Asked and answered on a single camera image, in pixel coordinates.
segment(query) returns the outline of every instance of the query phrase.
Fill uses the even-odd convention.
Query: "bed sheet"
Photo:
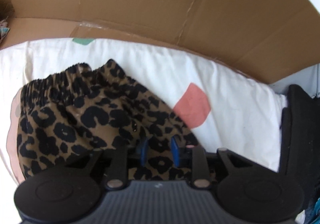
[[[186,52],[110,39],[45,39],[0,51],[1,175],[10,187],[1,215],[16,216],[16,187],[6,149],[13,97],[26,83],[86,62],[92,69],[114,59],[127,75],[163,99],[209,152],[227,147],[277,171],[281,112],[286,97],[225,66]]]

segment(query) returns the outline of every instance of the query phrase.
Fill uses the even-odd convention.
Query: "cardboard flap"
[[[320,16],[308,0],[11,2],[18,18],[84,21],[140,35],[221,60],[266,83],[320,62]]]

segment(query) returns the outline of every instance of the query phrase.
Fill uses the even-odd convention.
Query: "leopard print shorts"
[[[114,60],[94,71],[74,65],[21,92],[17,150],[26,178],[89,150],[135,146],[147,137],[147,164],[130,169],[129,179],[187,179],[189,169],[173,166],[173,135],[197,145],[183,121]]]

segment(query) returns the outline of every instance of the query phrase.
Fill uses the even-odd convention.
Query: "cardboard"
[[[107,37],[190,50],[265,83],[320,62],[320,16],[308,0],[1,1],[18,19],[2,48],[45,37]]]

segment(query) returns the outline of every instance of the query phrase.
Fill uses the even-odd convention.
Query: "patterned fabric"
[[[185,123],[113,60],[94,71],[74,65],[21,92],[17,150],[26,178],[88,150],[135,146],[146,136],[148,162],[131,169],[129,179],[185,179],[189,169],[173,167],[173,135],[197,145]]]

